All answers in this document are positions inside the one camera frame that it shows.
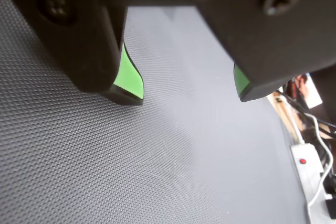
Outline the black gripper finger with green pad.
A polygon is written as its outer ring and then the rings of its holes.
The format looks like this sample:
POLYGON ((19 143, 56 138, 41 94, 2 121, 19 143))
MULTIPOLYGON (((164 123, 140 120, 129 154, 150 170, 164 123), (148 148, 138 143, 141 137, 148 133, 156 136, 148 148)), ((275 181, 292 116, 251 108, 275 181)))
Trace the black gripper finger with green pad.
POLYGON ((241 101, 335 64, 335 0, 196 0, 235 63, 241 101))
POLYGON ((124 44, 126 7, 110 0, 12 1, 80 91, 143 104, 143 79, 124 44))

